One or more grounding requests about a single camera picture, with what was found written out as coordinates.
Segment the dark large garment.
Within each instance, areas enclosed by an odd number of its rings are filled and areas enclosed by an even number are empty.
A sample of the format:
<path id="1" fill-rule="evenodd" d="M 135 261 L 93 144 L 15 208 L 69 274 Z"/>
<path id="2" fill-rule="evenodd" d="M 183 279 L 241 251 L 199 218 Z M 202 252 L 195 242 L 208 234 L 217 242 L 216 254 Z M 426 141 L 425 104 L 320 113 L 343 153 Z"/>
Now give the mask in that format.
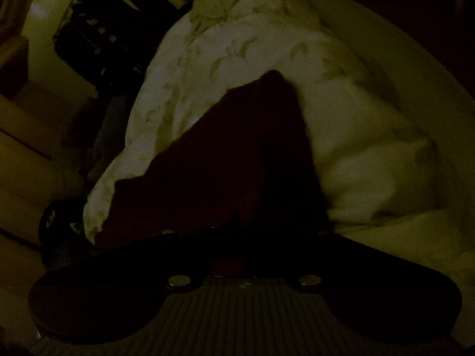
<path id="1" fill-rule="evenodd" d="M 225 93 L 143 175 L 117 181 L 97 240 L 137 270 L 305 275 L 328 208 L 296 88 L 269 71 Z"/>

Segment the white floral bed sheet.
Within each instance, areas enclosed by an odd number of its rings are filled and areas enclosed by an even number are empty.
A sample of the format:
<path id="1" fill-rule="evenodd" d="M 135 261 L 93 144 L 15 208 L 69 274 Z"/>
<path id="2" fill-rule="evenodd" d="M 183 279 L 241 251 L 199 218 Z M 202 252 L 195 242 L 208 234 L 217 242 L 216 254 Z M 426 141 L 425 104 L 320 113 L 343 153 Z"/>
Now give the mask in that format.
<path id="1" fill-rule="evenodd" d="M 113 183 L 145 172 L 229 88 L 270 70 L 297 88 L 337 232 L 474 288 L 474 139 L 412 41 L 345 0 L 195 0 L 164 36 L 125 147 L 88 197 L 102 230 Z"/>

